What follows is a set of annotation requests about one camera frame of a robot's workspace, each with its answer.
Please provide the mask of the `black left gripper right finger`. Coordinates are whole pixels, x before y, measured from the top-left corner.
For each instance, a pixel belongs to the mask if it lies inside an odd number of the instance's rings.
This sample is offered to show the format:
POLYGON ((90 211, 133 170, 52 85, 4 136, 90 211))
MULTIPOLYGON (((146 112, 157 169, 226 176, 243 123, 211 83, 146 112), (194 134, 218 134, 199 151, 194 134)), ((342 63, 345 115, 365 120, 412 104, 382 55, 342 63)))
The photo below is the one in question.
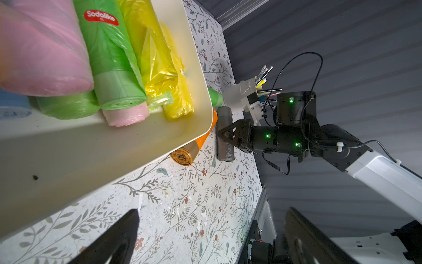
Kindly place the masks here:
POLYGON ((293 207, 285 216, 285 235, 294 264, 357 263, 293 207))

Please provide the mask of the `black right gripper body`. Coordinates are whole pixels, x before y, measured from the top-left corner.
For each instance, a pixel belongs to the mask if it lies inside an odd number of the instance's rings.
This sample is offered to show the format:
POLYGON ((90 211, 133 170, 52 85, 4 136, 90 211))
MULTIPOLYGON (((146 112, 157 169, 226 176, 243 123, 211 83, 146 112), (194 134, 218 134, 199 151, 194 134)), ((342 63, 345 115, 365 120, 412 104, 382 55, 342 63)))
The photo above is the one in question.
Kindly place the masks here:
POLYGON ((278 152, 294 157, 308 156, 308 141, 294 126, 254 126, 250 119, 237 121, 237 148, 252 152, 278 152))

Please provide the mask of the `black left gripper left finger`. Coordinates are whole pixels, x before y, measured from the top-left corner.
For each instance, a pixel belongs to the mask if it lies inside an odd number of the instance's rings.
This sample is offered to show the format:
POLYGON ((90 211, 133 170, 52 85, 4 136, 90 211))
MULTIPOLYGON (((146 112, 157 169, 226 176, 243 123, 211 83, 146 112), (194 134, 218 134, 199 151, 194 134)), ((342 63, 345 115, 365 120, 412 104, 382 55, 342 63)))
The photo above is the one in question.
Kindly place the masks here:
POLYGON ((104 234, 71 260, 72 264, 129 264, 139 227, 139 215, 129 210, 104 234))

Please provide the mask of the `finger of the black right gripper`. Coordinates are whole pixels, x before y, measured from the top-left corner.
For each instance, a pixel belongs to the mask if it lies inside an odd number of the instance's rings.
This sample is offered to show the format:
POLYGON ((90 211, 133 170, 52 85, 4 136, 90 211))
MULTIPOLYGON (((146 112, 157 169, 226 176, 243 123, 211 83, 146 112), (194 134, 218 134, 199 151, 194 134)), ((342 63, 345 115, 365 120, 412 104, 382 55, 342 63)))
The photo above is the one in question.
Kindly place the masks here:
POLYGON ((230 145, 241 145, 245 120, 240 119, 227 127, 218 130, 217 136, 230 145))

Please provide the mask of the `orange trash bag roll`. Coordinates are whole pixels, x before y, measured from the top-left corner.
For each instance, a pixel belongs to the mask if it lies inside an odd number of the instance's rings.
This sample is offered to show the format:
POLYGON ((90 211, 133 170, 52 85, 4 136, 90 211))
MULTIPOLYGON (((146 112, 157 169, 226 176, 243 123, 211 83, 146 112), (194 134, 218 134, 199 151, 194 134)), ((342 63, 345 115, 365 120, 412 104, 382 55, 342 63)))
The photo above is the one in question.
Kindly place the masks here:
POLYGON ((218 115, 216 110, 213 110, 213 122, 211 125, 210 130, 205 133, 203 136, 199 137, 198 139, 186 144, 185 146, 173 151, 170 156, 177 164, 182 166, 191 166, 197 157, 199 151, 201 150, 202 146, 204 145, 206 139, 208 138, 209 134, 214 129, 216 123, 218 121, 218 115))

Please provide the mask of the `yellow trash bag roll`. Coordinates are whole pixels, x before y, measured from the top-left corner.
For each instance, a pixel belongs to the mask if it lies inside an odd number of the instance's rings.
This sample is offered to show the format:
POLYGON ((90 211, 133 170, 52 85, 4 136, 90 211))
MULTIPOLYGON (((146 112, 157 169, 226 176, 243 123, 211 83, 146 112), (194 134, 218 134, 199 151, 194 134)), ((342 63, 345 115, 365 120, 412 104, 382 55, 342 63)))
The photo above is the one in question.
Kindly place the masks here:
POLYGON ((188 86, 188 80, 184 73, 185 66, 175 46, 173 35, 165 23, 159 23, 166 43, 170 49, 172 62, 178 74, 178 82, 170 91, 173 97, 173 103, 163 105, 163 111, 166 118, 170 121, 175 121, 178 118, 193 113, 195 108, 188 86))
POLYGON ((178 73, 151 1, 118 3, 147 95, 170 92, 178 83, 178 73))

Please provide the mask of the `green labelled trash bag roll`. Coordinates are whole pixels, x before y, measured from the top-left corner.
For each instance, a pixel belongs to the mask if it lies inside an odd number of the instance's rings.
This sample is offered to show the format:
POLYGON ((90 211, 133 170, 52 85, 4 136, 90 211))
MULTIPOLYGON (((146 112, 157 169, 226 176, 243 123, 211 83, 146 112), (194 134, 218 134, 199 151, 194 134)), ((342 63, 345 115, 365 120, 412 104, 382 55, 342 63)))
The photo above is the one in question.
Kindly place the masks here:
POLYGON ((103 110, 145 103, 147 95, 118 1, 74 1, 103 110))

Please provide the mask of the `light green trash bag roll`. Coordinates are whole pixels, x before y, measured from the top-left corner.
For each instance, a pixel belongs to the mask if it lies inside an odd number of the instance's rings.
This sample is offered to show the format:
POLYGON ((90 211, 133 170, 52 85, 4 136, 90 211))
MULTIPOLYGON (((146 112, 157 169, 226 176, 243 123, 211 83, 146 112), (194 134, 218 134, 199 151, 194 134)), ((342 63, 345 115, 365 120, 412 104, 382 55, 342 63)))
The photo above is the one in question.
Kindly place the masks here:
POLYGON ((55 97, 35 97, 40 111, 60 120, 91 116, 100 110, 94 91, 55 97))
POLYGON ((158 110, 163 105, 171 105, 174 103, 171 92, 164 93, 157 97, 147 95, 147 105, 150 112, 158 110))

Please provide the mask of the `white blue trash bag roll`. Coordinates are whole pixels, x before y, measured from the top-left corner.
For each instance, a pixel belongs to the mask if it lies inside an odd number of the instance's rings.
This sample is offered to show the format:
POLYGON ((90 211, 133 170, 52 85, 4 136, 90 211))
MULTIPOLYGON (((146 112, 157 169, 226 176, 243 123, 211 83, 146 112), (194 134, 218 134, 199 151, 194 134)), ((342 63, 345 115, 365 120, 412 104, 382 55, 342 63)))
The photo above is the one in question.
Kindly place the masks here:
POLYGON ((32 114, 27 96, 1 90, 1 121, 24 118, 32 114))

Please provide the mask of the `pink trash bag roll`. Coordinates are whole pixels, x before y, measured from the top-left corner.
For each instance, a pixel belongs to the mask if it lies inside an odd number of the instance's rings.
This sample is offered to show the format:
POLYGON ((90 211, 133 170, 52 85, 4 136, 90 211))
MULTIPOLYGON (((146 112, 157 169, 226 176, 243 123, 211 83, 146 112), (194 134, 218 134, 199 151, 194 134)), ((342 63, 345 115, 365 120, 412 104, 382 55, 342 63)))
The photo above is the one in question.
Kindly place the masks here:
POLYGON ((117 128, 142 122, 149 117, 149 110, 146 102, 122 110, 102 110, 102 113, 108 125, 117 128))
POLYGON ((1 1, 1 89, 40 97, 93 90, 73 1, 1 1))

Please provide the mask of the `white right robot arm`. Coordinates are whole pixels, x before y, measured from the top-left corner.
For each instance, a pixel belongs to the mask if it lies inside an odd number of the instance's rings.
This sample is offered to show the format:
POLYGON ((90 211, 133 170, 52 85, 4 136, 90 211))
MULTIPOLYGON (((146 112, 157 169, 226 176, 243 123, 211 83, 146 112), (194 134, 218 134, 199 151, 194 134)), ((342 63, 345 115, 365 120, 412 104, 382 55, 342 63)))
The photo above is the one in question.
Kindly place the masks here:
POLYGON ((375 190, 413 217, 390 233, 330 238, 293 207, 285 216, 285 233, 272 243, 261 240, 253 222, 238 258, 241 264, 419 264, 422 261, 422 179, 349 132, 317 120, 314 91, 278 95, 274 126, 240 119, 218 136, 246 153, 278 152, 302 162, 318 157, 375 190))

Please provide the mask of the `cream storage box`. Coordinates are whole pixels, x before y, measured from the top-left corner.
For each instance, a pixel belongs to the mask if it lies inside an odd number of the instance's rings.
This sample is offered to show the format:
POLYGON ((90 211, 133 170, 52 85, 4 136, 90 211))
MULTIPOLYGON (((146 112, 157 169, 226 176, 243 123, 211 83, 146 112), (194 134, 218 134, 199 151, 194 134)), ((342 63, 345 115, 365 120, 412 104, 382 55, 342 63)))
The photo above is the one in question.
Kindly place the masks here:
POLYGON ((102 113, 61 121, 39 110, 1 122, 1 239, 169 154, 209 131, 213 110, 182 1, 153 1, 185 66, 194 113, 175 122, 158 110, 110 127, 102 113))

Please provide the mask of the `white pen cup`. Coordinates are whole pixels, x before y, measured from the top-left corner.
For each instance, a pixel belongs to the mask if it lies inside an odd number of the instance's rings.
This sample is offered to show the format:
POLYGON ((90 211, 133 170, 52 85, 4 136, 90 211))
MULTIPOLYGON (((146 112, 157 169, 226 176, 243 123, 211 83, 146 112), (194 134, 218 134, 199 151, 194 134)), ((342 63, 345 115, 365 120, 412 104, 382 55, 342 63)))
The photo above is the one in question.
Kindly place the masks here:
POLYGON ((235 111, 249 112, 250 107, 256 103, 262 103, 272 96, 269 90, 264 91, 262 86, 267 82, 267 76, 272 71, 273 66, 266 65, 259 74, 248 80, 243 80, 223 92, 223 99, 226 106, 235 111))

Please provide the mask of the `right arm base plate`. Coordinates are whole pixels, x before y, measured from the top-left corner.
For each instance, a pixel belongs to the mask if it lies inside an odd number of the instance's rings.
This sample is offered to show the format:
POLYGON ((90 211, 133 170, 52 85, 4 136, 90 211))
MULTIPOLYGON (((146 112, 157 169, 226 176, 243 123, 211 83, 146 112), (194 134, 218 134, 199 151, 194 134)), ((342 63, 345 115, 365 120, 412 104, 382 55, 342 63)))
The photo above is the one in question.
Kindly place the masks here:
POLYGON ((261 239, 258 221, 253 220, 237 259, 237 264, 292 264, 284 234, 272 243, 261 239))

